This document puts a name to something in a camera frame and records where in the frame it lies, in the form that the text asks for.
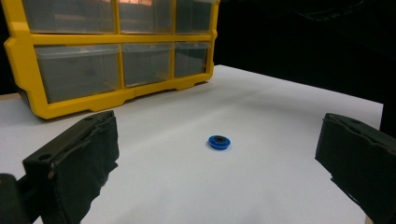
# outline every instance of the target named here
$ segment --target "blue button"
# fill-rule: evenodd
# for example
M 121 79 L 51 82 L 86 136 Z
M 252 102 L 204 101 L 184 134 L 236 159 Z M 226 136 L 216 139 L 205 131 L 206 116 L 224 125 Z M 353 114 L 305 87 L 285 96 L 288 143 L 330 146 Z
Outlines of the blue button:
M 217 150 L 224 150 L 231 144 L 231 141 L 227 137 L 221 135 L 213 135 L 209 137 L 209 144 Z

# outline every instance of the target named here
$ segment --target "storage organizer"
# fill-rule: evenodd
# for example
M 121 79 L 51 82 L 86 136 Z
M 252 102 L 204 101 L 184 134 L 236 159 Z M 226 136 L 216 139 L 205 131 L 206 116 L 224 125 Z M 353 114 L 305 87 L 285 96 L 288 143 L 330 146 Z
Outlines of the storage organizer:
M 43 119 L 184 90 L 213 76 L 219 0 L 2 0 L 2 6 L 15 81 Z

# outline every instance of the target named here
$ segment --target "yellow frame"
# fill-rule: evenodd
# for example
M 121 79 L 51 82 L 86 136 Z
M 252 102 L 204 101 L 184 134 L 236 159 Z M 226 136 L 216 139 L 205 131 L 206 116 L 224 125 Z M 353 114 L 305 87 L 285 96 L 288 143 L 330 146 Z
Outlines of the yellow frame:
M 7 56 L 11 65 L 15 82 L 27 94 L 30 107 L 34 114 L 43 119 L 52 119 L 78 111 L 100 111 L 123 105 L 125 101 L 157 91 L 184 90 L 196 83 L 204 82 L 213 76 L 213 54 L 217 33 L 219 0 L 212 4 L 210 32 L 208 35 L 176 35 L 176 23 L 173 22 L 171 35 L 123 35 L 120 33 L 119 4 L 112 0 L 115 12 L 116 33 L 114 35 L 53 35 L 31 34 L 22 0 L 2 0 L 10 38 L 5 42 Z M 176 16 L 176 0 L 173 1 L 173 16 Z M 76 98 L 49 104 L 40 76 L 35 45 L 86 45 L 86 44 L 121 44 L 148 42 L 205 41 L 210 43 L 206 55 L 205 73 L 188 77 L 174 78 L 175 51 L 171 57 L 171 77 L 169 80 L 126 88 L 122 71 L 122 55 L 119 53 L 120 89 L 101 94 Z

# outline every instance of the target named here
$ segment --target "white table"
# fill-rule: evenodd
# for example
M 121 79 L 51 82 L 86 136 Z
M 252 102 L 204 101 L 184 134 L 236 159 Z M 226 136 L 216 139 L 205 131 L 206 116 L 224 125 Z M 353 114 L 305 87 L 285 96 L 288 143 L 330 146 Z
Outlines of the white table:
M 119 167 L 83 224 L 364 223 L 314 158 L 325 113 L 378 128 L 381 104 L 217 65 L 205 84 L 113 110 Z M 0 172 L 21 178 L 24 158 L 90 114 L 43 120 L 0 102 Z M 230 147 L 212 149 L 214 134 Z

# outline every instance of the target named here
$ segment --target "transparent drawer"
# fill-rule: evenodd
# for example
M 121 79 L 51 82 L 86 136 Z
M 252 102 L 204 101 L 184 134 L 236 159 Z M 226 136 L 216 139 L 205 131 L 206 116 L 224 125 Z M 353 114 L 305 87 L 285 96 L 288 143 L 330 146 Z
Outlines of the transparent drawer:
M 144 85 L 169 79 L 173 43 L 123 44 L 125 86 Z
M 175 77 L 185 77 L 205 72 L 208 42 L 176 42 Z
M 35 47 L 48 102 L 117 90 L 119 52 L 119 45 Z
M 177 0 L 177 34 L 208 34 L 215 0 Z
M 170 34 L 171 0 L 119 0 L 123 34 Z
M 114 33 L 109 0 L 23 0 L 32 33 Z

